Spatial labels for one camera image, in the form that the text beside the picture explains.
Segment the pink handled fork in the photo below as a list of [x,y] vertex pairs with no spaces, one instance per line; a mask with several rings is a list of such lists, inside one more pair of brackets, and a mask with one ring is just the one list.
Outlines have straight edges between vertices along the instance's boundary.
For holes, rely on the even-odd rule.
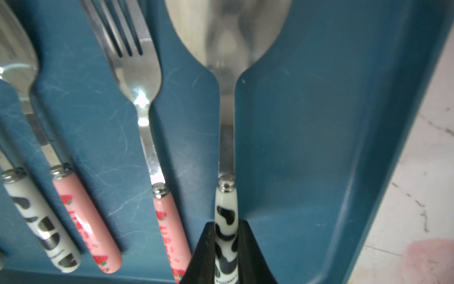
[[137,1],[82,1],[115,81],[134,105],[154,209],[172,275],[181,283],[192,254],[171,189],[164,177],[151,131],[150,109],[162,86],[162,71],[147,22]]

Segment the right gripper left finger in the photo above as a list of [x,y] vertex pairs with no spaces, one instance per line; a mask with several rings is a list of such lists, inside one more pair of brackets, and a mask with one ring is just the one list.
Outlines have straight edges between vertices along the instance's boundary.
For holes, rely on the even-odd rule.
[[180,284],[214,284],[215,224],[206,223]]

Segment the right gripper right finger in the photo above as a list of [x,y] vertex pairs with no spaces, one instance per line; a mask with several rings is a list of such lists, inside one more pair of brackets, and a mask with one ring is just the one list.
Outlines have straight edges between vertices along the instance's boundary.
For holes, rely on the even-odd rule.
[[278,284],[245,220],[239,222],[238,268],[240,284]]

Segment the cow pattern handled fork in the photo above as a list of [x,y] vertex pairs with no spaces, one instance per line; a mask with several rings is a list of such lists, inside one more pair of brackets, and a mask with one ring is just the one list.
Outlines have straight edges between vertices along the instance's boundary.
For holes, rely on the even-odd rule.
[[1,181],[15,207],[39,241],[52,264],[72,273],[82,260],[79,249],[25,170],[1,153]]

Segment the pink handled spoon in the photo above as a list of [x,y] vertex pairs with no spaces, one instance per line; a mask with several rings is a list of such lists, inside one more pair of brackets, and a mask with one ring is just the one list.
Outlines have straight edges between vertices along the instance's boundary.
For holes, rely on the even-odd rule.
[[39,74],[35,48],[22,24],[1,1],[1,80],[17,92],[22,111],[50,165],[53,184],[86,247],[104,273],[122,265],[121,252],[77,174],[63,162],[40,124],[31,103],[32,87]]

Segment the cow pattern handled spoon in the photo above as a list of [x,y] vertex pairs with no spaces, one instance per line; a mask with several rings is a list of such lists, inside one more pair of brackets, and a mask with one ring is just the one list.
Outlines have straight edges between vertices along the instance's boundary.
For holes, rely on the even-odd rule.
[[175,31],[220,89],[218,185],[215,194],[216,284],[236,284],[238,195],[235,182],[235,88],[279,36],[290,1],[167,1]]

